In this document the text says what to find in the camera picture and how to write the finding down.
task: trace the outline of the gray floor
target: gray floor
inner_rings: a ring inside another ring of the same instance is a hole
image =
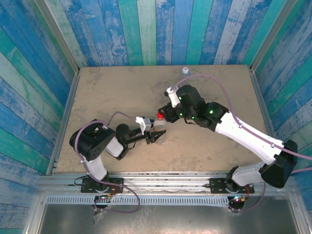
[[[250,198],[246,207],[258,198]],[[132,206],[118,206],[131,210]],[[93,224],[90,205],[47,205],[41,234],[295,234],[290,203],[265,197],[254,210],[233,214],[225,208],[142,206],[135,214],[105,213]]]

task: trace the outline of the enclosure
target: enclosure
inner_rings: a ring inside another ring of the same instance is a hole
[[[81,194],[74,185],[86,171],[70,136],[115,111],[155,118],[184,66],[191,75],[218,78],[240,119],[312,156],[312,1],[0,0],[0,234],[72,233],[72,214],[92,219],[87,214],[97,194]],[[189,82],[206,101],[229,107],[213,80]],[[120,123],[137,127],[118,115],[111,127]],[[233,166],[260,161],[225,136],[179,120],[120,161],[101,157],[112,178],[124,178],[139,193],[143,208],[129,218],[105,214],[98,226],[80,223],[81,230],[122,233],[113,228],[116,219],[130,233],[240,232],[234,219],[250,227],[247,214],[232,216],[221,203],[209,207],[227,196],[203,188]],[[296,169],[311,165],[298,158]],[[262,190],[255,184],[249,204]],[[249,231],[264,232],[265,225],[275,233],[310,233],[311,195],[310,171],[293,174],[284,189],[268,186],[263,204],[250,213],[261,223]],[[133,206],[130,200],[120,206]],[[179,217],[176,223],[162,217],[168,211]],[[205,215],[225,220],[227,229],[204,224]]]

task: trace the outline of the black bracket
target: black bracket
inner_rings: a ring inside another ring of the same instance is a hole
[[[247,194],[247,188],[249,193],[254,193],[254,185],[248,184],[246,186],[238,186],[237,191],[232,192],[228,189],[225,178],[211,178],[209,179],[209,184],[205,184],[203,187],[210,188],[212,194]]]
[[[114,184],[123,184],[124,179],[123,178],[108,178],[107,182],[114,183]],[[98,190],[98,182],[94,181],[90,177],[86,177],[82,180],[81,184],[81,192],[85,194],[91,194],[91,193],[99,193],[101,191]],[[119,186],[104,186],[103,193],[106,194],[114,194],[114,193],[122,193],[123,188]]]

